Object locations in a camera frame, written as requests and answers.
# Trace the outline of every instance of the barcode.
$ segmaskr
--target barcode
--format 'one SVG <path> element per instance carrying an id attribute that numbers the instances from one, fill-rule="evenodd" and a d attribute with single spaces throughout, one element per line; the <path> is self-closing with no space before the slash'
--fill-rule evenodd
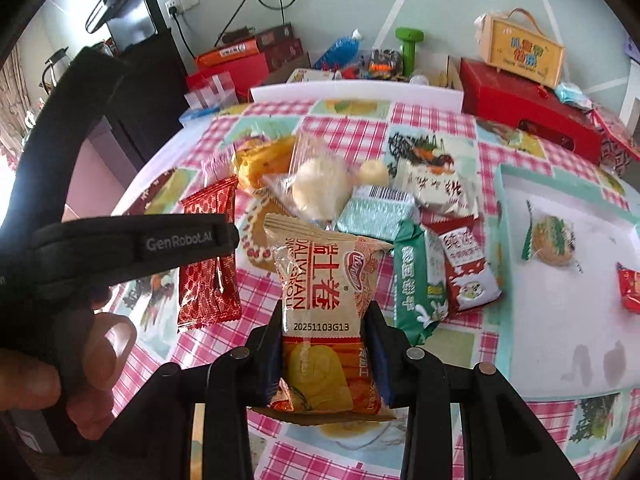
<path id="1" fill-rule="evenodd" d="M 404 191 L 382 186 L 371 186 L 369 196 L 371 198 L 381 198 L 382 200 L 392 200 L 393 202 L 407 202 L 409 200 L 409 195 Z"/>

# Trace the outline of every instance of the green snack package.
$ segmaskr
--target green snack package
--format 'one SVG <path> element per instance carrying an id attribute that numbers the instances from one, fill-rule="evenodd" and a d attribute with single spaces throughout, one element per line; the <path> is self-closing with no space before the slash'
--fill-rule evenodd
<path id="1" fill-rule="evenodd" d="M 424 343 L 447 317 L 444 250 L 438 236 L 410 220 L 394 241 L 394 324 L 412 345 Z"/>

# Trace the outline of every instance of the individually wrapped biscuit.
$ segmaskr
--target individually wrapped biscuit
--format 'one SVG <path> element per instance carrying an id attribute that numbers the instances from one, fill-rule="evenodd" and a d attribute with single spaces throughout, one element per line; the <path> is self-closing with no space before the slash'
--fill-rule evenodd
<path id="1" fill-rule="evenodd" d="M 360 323 L 376 290 L 378 264 L 390 244 L 317 229 L 268 214 L 264 229 L 282 282 L 285 388 L 271 416 L 343 414 L 334 420 L 387 420 L 373 381 Z M 290 404 L 283 402 L 288 389 Z"/>
<path id="2" fill-rule="evenodd" d="M 527 200 L 529 229 L 522 248 L 522 259 L 537 258 L 547 265 L 580 265 L 575 259 L 575 234 L 571 222 L 546 213 Z"/>
<path id="3" fill-rule="evenodd" d="M 414 195 L 418 203 L 439 215 L 479 215 L 473 183 L 462 178 L 453 166 L 412 164 L 400 158 L 393 187 Z"/>

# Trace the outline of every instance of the red packaging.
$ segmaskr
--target red packaging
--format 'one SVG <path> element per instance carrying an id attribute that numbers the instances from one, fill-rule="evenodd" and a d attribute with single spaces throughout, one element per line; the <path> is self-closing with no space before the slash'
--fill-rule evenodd
<path id="1" fill-rule="evenodd" d="M 634 314 L 640 314 L 640 272 L 618 264 L 618 284 L 622 305 Z"/>
<path id="2" fill-rule="evenodd" d="M 449 315 L 455 316 L 497 300 L 502 291 L 471 229 L 474 218 L 455 218 L 430 224 L 446 254 Z"/>
<path id="3" fill-rule="evenodd" d="M 223 213 L 234 221 L 238 178 L 230 176 L 182 200 L 185 213 Z M 240 319 L 236 255 L 180 267 L 178 330 Z"/>

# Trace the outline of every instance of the wrapped cookie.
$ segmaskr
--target wrapped cookie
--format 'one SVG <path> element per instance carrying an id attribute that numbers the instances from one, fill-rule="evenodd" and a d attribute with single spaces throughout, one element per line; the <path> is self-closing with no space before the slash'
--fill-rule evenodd
<path id="1" fill-rule="evenodd" d="M 438 236 L 402 221 L 394 242 L 394 324 L 409 343 L 424 343 L 447 317 L 445 264 Z"/>
<path id="2" fill-rule="evenodd" d="M 420 205 L 444 216 L 478 216 L 473 184 L 460 177 L 452 165 L 430 166 L 398 160 L 393 187 L 416 197 Z"/>
<path id="3" fill-rule="evenodd" d="M 474 219 L 456 218 L 429 225 L 440 237 L 446 256 L 449 315 L 486 306 L 502 291 L 484 251 L 471 231 Z"/>
<path id="4" fill-rule="evenodd" d="M 575 235 L 571 222 L 547 214 L 527 200 L 529 229 L 522 248 L 522 259 L 537 258 L 547 265 L 567 267 L 575 259 Z"/>
<path id="5" fill-rule="evenodd" d="M 382 186 L 359 186 L 340 213 L 338 230 L 353 235 L 394 241 L 402 220 L 417 221 L 413 196 Z"/>
<path id="6" fill-rule="evenodd" d="M 278 410 L 284 407 L 302 419 L 346 413 L 357 416 L 337 420 L 380 420 L 382 401 L 360 323 L 376 290 L 380 257 L 391 245 L 276 214 L 266 216 L 264 229 L 282 283 L 285 385 L 270 416 L 283 420 Z"/>

